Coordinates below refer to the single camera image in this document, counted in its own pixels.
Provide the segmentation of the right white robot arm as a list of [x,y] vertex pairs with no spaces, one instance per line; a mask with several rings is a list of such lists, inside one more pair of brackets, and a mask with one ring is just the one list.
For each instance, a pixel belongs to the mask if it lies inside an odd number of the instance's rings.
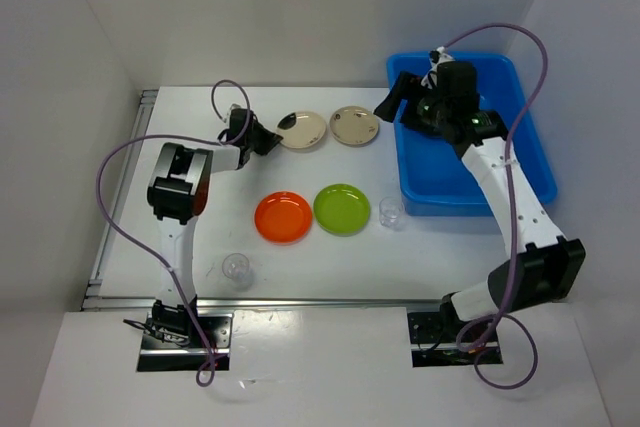
[[540,203],[515,154],[510,126],[481,106],[472,63],[440,61],[424,76],[400,72],[374,113],[450,145],[503,236],[507,260],[485,281],[443,298],[438,324],[446,338],[464,338],[476,320],[499,319],[568,295],[585,247],[567,239]]

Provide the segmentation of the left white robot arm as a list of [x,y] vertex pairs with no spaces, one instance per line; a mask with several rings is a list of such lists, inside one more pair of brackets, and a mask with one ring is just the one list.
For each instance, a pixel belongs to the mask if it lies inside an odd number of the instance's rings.
[[213,144],[199,148],[193,140],[163,144],[146,192],[159,228],[162,257],[160,291],[150,327],[175,345],[191,345],[200,332],[193,280],[194,237],[208,201],[211,176],[243,168],[252,154],[265,156],[281,140],[254,113],[234,105],[227,128]]

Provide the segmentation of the blue plastic bin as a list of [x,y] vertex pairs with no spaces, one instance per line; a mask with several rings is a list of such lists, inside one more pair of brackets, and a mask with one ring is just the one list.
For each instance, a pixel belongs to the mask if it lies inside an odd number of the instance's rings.
[[[525,95],[512,61],[495,53],[455,52],[478,72],[480,107],[498,112],[511,125],[525,105]],[[400,103],[394,119],[399,184],[405,211],[413,216],[489,216],[491,210],[474,180],[445,141],[429,138],[404,126],[400,119],[407,103]],[[557,186],[536,132],[526,114],[513,140],[515,154],[539,201],[550,204]]]

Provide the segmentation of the clear cup near bin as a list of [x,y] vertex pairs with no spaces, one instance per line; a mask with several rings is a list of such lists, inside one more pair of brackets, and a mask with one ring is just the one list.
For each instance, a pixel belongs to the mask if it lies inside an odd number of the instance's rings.
[[385,197],[378,206],[379,223],[388,229],[399,230],[404,219],[403,202],[396,197]]

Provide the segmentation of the beige plate with small motifs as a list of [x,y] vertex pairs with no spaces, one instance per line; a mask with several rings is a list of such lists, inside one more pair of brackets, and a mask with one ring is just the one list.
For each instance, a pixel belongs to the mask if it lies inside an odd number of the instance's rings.
[[377,137],[379,121],[363,107],[346,106],[330,116],[329,128],[338,142],[351,147],[362,147]]

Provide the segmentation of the beige plate with black patch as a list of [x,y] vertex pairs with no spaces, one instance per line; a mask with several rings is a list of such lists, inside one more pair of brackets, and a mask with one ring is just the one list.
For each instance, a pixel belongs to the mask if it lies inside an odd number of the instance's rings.
[[283,117],[277,124],[280,143],[293,150],[306,150],[320,142],[327,130],[326,121],[311,111],[296,111]]

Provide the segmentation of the orange plate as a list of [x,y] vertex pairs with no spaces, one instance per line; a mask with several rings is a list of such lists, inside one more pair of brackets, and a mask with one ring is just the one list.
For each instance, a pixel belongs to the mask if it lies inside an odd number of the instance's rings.
[[306,199],[289,191],[267,195],[254,212],[257,232],[275,244],[291,244],[301,240],[310,230],[312,221],[312,210]]

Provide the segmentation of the green plate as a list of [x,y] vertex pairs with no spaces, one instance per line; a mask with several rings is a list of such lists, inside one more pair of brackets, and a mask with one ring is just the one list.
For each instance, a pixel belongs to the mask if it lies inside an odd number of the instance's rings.
[[350,184],[332,184],[321,189],[313,201],[313,213],[319,226],[336,236],[361,232],[370,219],[367,196]]

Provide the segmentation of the clear cup front left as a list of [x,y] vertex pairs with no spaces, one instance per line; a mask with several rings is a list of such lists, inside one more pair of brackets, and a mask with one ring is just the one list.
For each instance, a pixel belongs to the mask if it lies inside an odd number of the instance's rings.
[[229,254],[223,260],[221,269],[223,275],[237,290],[246,290],[253,283],[253,269],[244,254]]

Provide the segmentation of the aluminium table frame rail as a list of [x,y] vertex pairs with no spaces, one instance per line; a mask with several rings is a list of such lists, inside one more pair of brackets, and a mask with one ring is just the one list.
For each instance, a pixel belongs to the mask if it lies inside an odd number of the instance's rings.
[[[222,129],[218,110],[249,101],[269,129],[287,114],[309,110],[329,116],[336,109],[374,107],[382,88],[163,87],[147,124],[148,140],[139,153],[121,205],[119,231],[100,266],[103,298],[153,300],[160,290],[157,221],[146,200],[153,168],[167,134],[195,145]],[[490,217],[411,217],[399,230],[371,218],[356,235],[332,235],[313,225],[299,241],[266,241],[254,225],[254,211],[268,194],[292,191],[313,200],[324,187],[346,183],[359,188],[372,205],[400,195],[393,127],[383,124],[374,141],[349,147],[326,135],[315,147],[278,147],[253,156],[234,172],[213,175],[208,202],[195,230],[193,273],[202,299],[269,300],[434,300],[485,280],[506,258],[504,241]],[[237,290],[223,275],[222,262],[244,254],[253,283]]]

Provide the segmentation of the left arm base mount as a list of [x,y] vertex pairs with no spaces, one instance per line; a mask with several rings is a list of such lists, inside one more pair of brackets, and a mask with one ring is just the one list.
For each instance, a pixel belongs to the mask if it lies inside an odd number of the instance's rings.
[[[233,316],[206,315],[199,318],[209,344],[214,348],[215,370],[228,371]],[[123,323],[142,332],[138,354],[138,372],[196,372],[207,359],[208,349],[197,332],[187,339],[177,334],[153,331],[151,317],[144,322],[124,319]]]

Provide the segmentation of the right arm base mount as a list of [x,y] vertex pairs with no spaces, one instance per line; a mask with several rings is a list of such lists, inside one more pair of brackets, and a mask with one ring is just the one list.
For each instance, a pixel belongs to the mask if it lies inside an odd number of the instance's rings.
[[490,337],[486,346],[463,352],[456,347],[456,336],[464,326],[463,323],[446,325],[438,312],[409,310],[407,324],[414,368],[472,366],[479,353],[482,354],[480,365],[503,363],[496,333]]

